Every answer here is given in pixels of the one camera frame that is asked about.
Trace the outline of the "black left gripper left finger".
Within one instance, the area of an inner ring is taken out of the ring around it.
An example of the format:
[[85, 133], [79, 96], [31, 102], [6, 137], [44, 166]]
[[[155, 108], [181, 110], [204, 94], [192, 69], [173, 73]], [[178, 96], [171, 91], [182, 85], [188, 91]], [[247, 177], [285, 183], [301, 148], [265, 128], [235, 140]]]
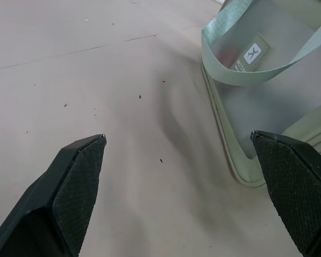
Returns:
[[63, 147], [0, 226], [0, 257], [78, 257], [97, 198], [106, 137]]

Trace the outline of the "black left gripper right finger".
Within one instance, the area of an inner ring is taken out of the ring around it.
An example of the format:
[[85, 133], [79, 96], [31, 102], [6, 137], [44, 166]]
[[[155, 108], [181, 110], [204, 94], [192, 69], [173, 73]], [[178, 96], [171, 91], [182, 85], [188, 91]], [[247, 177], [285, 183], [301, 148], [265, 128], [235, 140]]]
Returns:
[[321, 257], [321, 154], [284, 135], [253, 131], [270, 199], [303, 257]]

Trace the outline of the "pale green tote bag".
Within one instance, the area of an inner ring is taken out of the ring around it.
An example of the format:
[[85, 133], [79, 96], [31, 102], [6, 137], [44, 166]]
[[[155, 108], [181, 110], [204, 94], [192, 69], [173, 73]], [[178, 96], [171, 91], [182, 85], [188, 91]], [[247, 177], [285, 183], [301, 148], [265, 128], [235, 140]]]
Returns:
[[203, 75], [241, 184], [265, 182], [252, 131], [321, 154], [321, 0], [226, 0], [201, 37]]

